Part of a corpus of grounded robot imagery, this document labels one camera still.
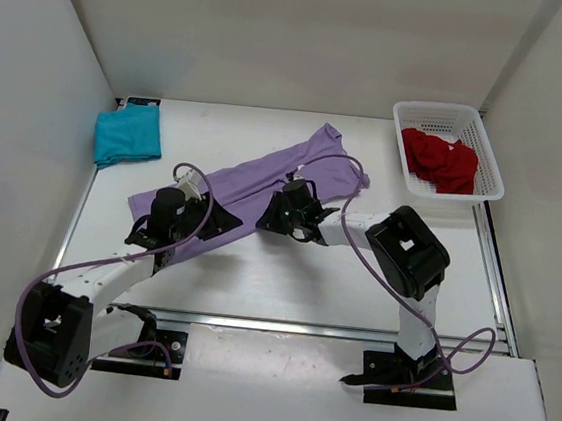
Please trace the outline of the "purple t shirt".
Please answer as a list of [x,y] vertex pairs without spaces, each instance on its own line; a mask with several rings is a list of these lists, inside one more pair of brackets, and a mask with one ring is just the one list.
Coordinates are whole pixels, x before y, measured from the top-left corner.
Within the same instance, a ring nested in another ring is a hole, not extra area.
[[[238,241],[255,232],[255,224],[265,211],[275,191],[280,190],[290,171],[298,171],[306,180],[313,181],[321,202],[344,199],[357,184],[369,186],[369,178],[346,157],[342,134],[330,124],[324,124],[309,140],[289,148],[272,152],[258,159],[223,168],[202,178],[200,193],[209,192],[208,211],[190,238],[177,244],[171,259],[156,258],[169,247],[146,251],[155,259],[157,269],[184,262]],[[129,198],[134,223],[149,213],[159,189],[138,193]],[[212,205],[218,203],[234,216],[242,219],[242,226],[214,239],[200,240],[200,230],[209,218]]]

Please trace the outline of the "teal t shirt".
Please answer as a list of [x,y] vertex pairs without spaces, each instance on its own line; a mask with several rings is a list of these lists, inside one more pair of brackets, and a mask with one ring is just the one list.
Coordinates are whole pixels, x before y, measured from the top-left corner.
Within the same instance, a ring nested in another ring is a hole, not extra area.
[[128,104],[102,112],[94,129],[94,164],[105,169],[118,163],[144,162],[162,157],[158,106]]

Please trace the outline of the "red item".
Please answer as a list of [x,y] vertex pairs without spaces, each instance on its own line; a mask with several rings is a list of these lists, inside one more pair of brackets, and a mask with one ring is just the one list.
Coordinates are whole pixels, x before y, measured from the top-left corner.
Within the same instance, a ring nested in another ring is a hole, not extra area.
[[470,195],[478,168],[475,151],[415,128],[401,131],[408,170],[435,187],[438,194]]

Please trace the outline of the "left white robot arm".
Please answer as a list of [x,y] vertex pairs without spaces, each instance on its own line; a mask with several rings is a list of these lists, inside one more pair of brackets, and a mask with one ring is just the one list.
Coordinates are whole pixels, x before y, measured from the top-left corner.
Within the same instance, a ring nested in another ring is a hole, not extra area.
[[166,352],[157,338],[155,314],[118,303],[118,297],[166,268],[183,245],[208,242],[242,226],[242,219],[206,192],[158,190],[149,212],[135,220],[122,253],[75,264],[63,281],[40,279],[28,285],[4,347],[5,361],[27,371],[57,398],[99,356],[115,351],[136,357]]

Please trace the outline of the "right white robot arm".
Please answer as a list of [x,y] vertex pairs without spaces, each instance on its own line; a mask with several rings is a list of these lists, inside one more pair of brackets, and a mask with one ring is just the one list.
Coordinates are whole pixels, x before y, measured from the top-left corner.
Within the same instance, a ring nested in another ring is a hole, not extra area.
[[432,333],[436,300],[451,260],[413,208],[402,205],[378,215],[348,213],[323,206],[311,180],[295,179],[273,194],[256,227],[298,243],[372,252],[383,282],[402,299],[395,374],[408,385],[430,374],[430,362],[437,355]]

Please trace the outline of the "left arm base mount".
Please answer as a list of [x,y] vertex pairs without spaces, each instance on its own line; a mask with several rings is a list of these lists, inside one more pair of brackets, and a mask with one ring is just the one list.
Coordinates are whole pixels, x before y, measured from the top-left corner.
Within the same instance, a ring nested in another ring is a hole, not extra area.
[[112,305],[93,322],[91,368],[129,376],[179,380],[187,331],[162,324],[149,309]]

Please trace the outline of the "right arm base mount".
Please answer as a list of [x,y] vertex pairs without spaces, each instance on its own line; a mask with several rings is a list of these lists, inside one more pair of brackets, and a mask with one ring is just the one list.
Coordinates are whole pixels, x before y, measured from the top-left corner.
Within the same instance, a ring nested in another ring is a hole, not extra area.
[[401,351],[363,353],[363,372],[345,375],[340,382],[363,389],[363,403],[414,409],[456,411],[452,373],[436,352],[429,363],[417,363]]

